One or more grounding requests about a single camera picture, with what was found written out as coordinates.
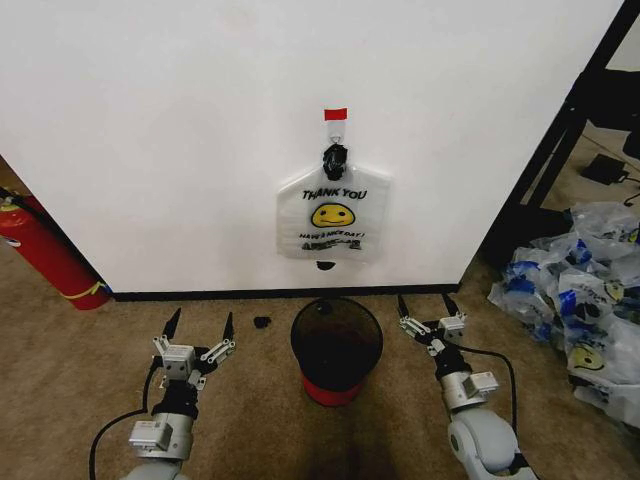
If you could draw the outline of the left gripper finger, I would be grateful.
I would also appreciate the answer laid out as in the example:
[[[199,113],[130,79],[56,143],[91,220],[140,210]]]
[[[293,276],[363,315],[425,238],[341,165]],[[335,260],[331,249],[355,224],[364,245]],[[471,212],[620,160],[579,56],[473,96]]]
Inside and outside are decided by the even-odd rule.
[[[153,343],[160,355],[164,355],[171,346],[170,340],[174,338],[180,316],[181,308],[178,308],[165,323],[161,335],[153,338]]]
[[[200,356],[207,364],[220,364],[235,351],[233,313],[227,316],[222,340]]]

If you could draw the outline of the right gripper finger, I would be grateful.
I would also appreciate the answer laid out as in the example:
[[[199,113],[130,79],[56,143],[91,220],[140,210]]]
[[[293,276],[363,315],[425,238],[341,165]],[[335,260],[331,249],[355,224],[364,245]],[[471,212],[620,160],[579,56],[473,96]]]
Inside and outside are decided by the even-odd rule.
[[[465,328],[466,315],[448,294],[443,293],[441,297],[448,313],[448,316],[441,320],[441,325],[446,332],[462,332]]]
[[[400,328],[416,342],[432,347],[437,338],[437,322],[420,322],[410,315],[408,306],[401,295],[397,296]]]

